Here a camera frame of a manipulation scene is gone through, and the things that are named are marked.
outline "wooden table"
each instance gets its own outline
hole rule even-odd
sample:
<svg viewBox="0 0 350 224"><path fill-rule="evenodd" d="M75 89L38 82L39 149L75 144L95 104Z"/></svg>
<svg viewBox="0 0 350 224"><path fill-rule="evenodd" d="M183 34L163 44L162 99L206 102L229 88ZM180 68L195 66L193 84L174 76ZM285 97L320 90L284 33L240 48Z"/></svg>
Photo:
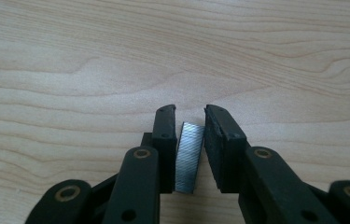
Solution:
<svg viewBox="0 0 350 224"><path fill-rule="evenodd" d="M318 188L350 179L350 0L0 0L0 223L115 174L168 104L178 130L227 108ZM204 152L195 194L161 198L161 223L243 222Z"/></svg>

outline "silver metal object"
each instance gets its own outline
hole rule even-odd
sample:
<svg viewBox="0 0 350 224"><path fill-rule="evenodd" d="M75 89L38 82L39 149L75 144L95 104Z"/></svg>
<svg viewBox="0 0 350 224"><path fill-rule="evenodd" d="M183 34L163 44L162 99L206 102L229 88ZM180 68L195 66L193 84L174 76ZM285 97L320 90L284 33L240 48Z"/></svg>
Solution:
<svg viewBox="0 0 350 224"><path fill-rule="evenodd" d="M151 152L148 151L147 149L139 149L136 150L133 155L137 158L137 159L144 159L147 158L151 155Z"/></svg>
<svg viewBox="0 0 350 224"><path fill-rule="evenodd" d="M65 203L75 199L80 192L81 189L77 185L66 186L56 192L55 199L58 202Z"/></svg>
<svg viewBox="0 0 350 224"><path fill-rule="evenodd" d="M192 193L198 172L204 126L184 122L175 161L175 191Z"/></svg>

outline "wood grain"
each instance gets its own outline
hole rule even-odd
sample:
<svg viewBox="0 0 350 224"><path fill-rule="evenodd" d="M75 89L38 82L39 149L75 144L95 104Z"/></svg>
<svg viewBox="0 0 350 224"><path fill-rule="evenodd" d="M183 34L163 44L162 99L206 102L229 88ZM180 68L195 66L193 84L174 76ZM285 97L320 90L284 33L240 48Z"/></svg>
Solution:
<svg viewBox="0 0 350 224"><path fill-rule="evenodd" d="M0 0L0 223L69 178L95 185L176 104L226 107L321 189L350 179L350 0ZM205 154L161 223L244 223Z"/></svg>

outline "light wood surface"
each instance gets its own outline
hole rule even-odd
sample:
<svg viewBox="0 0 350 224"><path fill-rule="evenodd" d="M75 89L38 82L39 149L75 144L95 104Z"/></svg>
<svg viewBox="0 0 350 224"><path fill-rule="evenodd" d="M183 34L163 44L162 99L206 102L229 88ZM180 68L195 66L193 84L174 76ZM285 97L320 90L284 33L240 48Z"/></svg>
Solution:
<svg viewBox="0 0 350 224"><path fill-rule="evenodd" d="M350 179L350 0L1 0L0 223L115 174L168 104L178 130L227 108L316 187ZM161 223L244 223L205 153L197 181Z"/></svg>

